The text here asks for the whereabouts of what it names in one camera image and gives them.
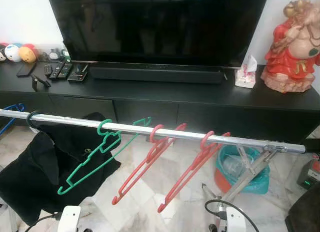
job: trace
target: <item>teal trash bag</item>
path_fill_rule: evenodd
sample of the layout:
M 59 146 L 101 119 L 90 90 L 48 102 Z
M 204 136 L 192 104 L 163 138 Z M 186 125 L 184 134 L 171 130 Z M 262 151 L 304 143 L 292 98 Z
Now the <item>teal trash bag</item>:
M 254 148 L 244 148 L 249 162 L 256 160 L 260 152 Z M 225 145 L 218 152 L 216 158 L 216 169 L 218 169 L 228 180 L 231 185 L 234 185 L 240 175 L 245 171 L 245 166 L 242 164 L 240 154 L 236 146 Z M 269 187 L 269 165 L 265 167 L 251 182 L 242 190 L 245 193 L 265 194 Z

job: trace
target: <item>black jacket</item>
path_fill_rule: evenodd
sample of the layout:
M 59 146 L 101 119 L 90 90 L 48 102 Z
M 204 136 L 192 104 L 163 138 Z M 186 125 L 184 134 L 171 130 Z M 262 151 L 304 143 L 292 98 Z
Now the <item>black jacket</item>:
M 90 114 L 86 119 L 104 120 L 99 113 Z M 25 151 L 0 173 L 0 197 L 29 225 L 38 219 L 41 209 L 49 213 L 63 211 L 66 205 L 79 205 L 87 196 L 93 196 L 121 164 L 113 159 L 68 193 L 58 195 L 58 188 L 61 185 L 63 189 L 69 187 L 66 178 L 79 163 L 86 160 L 88 149 L 93 151 L 101 144 L 103 136 L 97 134 L 96 128 L 64 124 L 41 125 L 39 130 L 41 132 Z M 105 145 L 112 144 L 115 139 L 108 137 Z M 97 151 L 90 162 L 77 172 L 72 182 L 110 157 L 110 152 L 101 154 Z

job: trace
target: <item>tv screen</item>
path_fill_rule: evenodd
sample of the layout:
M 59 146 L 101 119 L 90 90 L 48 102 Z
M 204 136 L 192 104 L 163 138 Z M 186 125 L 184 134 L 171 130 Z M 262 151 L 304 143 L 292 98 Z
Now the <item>tv screen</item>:
M 71 58 L 239 67 L 266 0 L 50 0 Z

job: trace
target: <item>green hanger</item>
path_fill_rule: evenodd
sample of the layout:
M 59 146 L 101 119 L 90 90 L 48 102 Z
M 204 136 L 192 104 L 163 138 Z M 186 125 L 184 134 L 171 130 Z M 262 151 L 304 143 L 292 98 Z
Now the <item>green hanger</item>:
M 62 194 L 65 194 L 67 192 L 69 192 L 73 187 L 77 186 L 79 183 L 81 183 L 82 181 L 84 181 L 86 178 L 88 178 L 89 176 L 91 176 L 92 174 L 94 174 L 95 172 L 97 172 L 99 169 L 101 169 L 102 167 L 104 167 L 107 163 L 109 163 L 114 157 L 116 157 L 122 150 L 124 150 L 139 134 L 136 133 L 130 140 L 128 143 L 126 143 L 121 149 L 119 149 L 119 151 L 117 153 L 115 153 L 114 156 L 112 156 L 111 158 L 109 158 L 106 162 L 104 162 L 103 164 L 101 164 L 99 167 L 95 168 L 93 171 L 91 171 L 90 173 L 88 173 L 87 175 L 85 175 L 84 177 L 82 177 L 81 179 L 79 179 L 77 182 L 73 183 L 71 182 L 71 179 L 72 177 L 78 172 L 78 170 L 85 166 L 90 160 L 91 160 L 91 157 L 99 150 L 100 153 L 106 153 L 110 148 L 112 148 L 115 144 L 117 144 L 119 141 L 121 141 L 121 131 L 117 131 L 115 133 L 113 132 L 101 132 L 101 128 L 104 124 L 106 123 L 111 123 L 112 120 L 111 119 L 106 119 L 104 121 L 102 121 L 98 128 L 97 128 L 97 133 L 98 135 L 100 136 L 105 136 L 103 138 L 103 141 L 102 143 L 94 149 L 94 151 L 92 151 L 87 159 L 85 160 L 85 162 L 79 164 L 77 166 L 77 168 L 75 168 L 75 170 L 69 175 L 69 177 L 66 179 L 66 182 L 70 185 L 69 188 L 67 188 L 65 191 L 62 191 L 63 190 L 63 187 L 61 186 L 58 190 L 58 194 L 59 195 L 62 195 Z M 148 126 L 151 122 L 151 117 L 148 117 L 147 119 L 143 118 L 143 119 L 140 119 L 136 122 L 133 123 L 133 125 L 137 125 L 139 123 L 143 123 L 143 126 Z M 113 142 L 111 145 L 109 145 L 106 149 L 103 149 L 103 146 L 105 145 L 106 141 L 107 141 L 107 138 L 109 136 L 117 136 L 118 138 L 115 140 L 115 142 Z

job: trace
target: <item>soundbar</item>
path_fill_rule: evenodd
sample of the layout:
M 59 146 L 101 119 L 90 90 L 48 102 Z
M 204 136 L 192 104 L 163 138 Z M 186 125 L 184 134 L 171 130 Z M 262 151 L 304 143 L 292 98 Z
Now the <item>soundbar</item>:
M 96 62 L 89 71 L 97 79 L 154 82 L 219 84 L 224 77 L 221 68 L 210 66 Z

